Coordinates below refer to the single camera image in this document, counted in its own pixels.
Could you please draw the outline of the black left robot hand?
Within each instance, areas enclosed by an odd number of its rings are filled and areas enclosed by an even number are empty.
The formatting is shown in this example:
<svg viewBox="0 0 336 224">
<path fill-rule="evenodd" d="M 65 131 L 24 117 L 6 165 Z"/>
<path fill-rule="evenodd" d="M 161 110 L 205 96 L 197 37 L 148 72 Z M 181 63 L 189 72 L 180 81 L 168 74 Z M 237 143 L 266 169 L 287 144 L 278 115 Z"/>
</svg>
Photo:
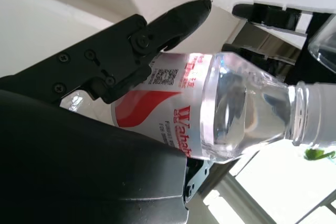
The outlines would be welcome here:
<svg viewBox="0 0 336 224">
<path fill-rule="evenodd" d="M 313 12 L 267 4 L 236 4 L 232 14 L 249 23 L 305 34 Z"/>
</svg>

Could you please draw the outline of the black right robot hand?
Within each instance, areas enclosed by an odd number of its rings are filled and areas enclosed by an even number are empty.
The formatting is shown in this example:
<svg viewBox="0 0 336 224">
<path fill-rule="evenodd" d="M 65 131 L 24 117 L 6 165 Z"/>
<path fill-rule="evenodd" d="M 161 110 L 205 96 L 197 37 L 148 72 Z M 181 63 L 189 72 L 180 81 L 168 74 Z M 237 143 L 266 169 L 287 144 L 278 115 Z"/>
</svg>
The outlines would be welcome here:
<svg viewBox="0 0 336 224">
<path fill-rule="evenodd" d="M 211 0 L 148 23 L 135 14 L 1 78 L 1 223 L 186 223 L 187 158 L 60 107 L 77 90 L 110 104 L 196 31 Z"/>
</svg>

